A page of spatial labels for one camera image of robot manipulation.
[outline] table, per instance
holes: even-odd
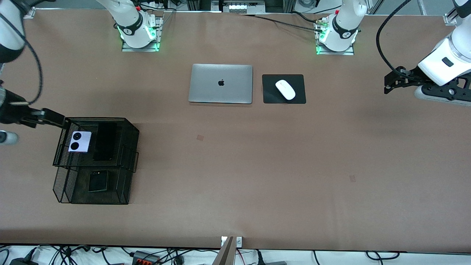
[[[295,15],[271,15],[309,26]],[[365,17],[355,56],[316,55],[312,32],[255,17],[177,13],[157,53],[121,52],[104,10],[38,10],[27,37],[44,67],[34,106],[126,117],[141,131],[127,206],[59,204],[51,166],[60,130],[3,125],[4,242],[469,252],[469,109],[383,94],[383,16]],[[383,50],[416,66],[452,31],[440,17],[395,17]],[[251,105],[188,102],[193,63],[251,64]],[[264,104],[263,74],[303,74],[307,103]],[[25,51],[5,88],[37,87]]]

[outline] red cable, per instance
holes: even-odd
[[[239,257],[242,260],[242,263],[245,265],[244,257],[242,256],[242,253],[240,253],[240,250],[237,250],[239,252]]]

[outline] wire basket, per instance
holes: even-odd
[[[128,204],[133,173],[138,161],[139,130],[125,118],[66,118],[53,165],[57,167],[53,191],[60,203]],[[101,123],[116,123],[114,150],[110,160],[93,159]],[[87,153],[69,152],[72,133],[92,132]],[[90,192],[91,175],[106,172],[106,188]]]

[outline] black box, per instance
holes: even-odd
[[[53,191],[60,203],[74,204],[128,204],[132,175],[136,171],[139,130],[125,118],[66,118],[57,146],[54,166],[57,167]],[[114,139],[110,160],[94,159],[98,126],[116,123],[116,130],[109,138]],[[72,132],[92,132],[87,153],[69,152]],[[106,190],[90,192],[90,174],[107,172]]]

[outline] black circle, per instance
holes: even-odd
[[[72,150],[77,150],[79,148],[79,143],[74,142],[70,145],[70,149]]]
[[[73,139],[74,140],[78,140],[82,137],[82,134],[80,132],[76,132],[73,134]]]

